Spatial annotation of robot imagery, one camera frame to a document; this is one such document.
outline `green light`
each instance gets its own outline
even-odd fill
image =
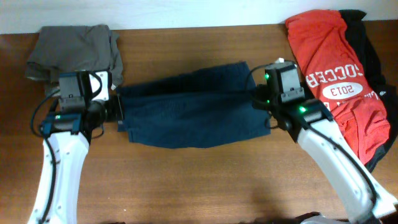
[[[305,109],[305,107],[301,106],[298,108],[300,110],[301,113],[304,113],[307,111],[307,109]]]

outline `garment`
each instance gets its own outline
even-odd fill
[[[123,82],[118,38],[106,25],[43,27],[27,60],[25,76],[54,83],[63,72],[107,70],[115,89]]]
[[[376,150],[373,158],[366,164],[366,168],[372,171],[377,162],[391,148],[398,135],[398,96],[396,87],[386,84],[386,79],[381,73],[381,63],[376,51],[366,35],[366,29],[362,22],[365,12],[360,10],[340,10],[341,17],[347,24],[345,37],[354,49],[359,61],[364,68],[371,88],[378,93],[387,111],[387,120],[391,125],[389,139]]]
[[[142,85],[118,88],[124,105],[120,131],[150,146],[213,147],[270,134],[268,113],[242,91],[245,62],[206,68]],[[256,85],[251,79],[249,89]]]
[[[382,101],[368,85],[363,67],[345,39],[346,23],[338,11],[314,10],[287,19],[286,27],[307,85],[336,118],[359,160],[367,163],[388,139],[390,126]],[[370,111],[360,109],[366,105],[371,105]],[[363,144],[362,138],[368,141]]]

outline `white oval logo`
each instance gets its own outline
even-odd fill
[[[322,93],[328,99],[342,100],[361,93],[362,89],[363,87],[359,83],[343,82],[325,87]]]

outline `table surface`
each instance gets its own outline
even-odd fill
[[[366,28],[383,74],[398,85],[398,21]],[[278,57],[294,60],[282,24],[118,33],[125,85],[238,61],[252,68]],[[37,38],[0,35],[1,223],[26,223],[42,169],[42,140],[30,133],[29,121],[44,88],[24,78]],[[373,172],[395,196],[397,161],[395,143]],[[85,159],[77,215],[79,223],[238,223],[311,211],[346,217],[316,163],[281,130],[209,149],[170,150],[129,143],[107,124]]]

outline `gray cloth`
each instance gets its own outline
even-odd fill
[[[63,72],[107,70],[112,73],[115,88],[123,82],[118,38],[119,34],[107,25],[43,27],[25,76],[53,83]]]

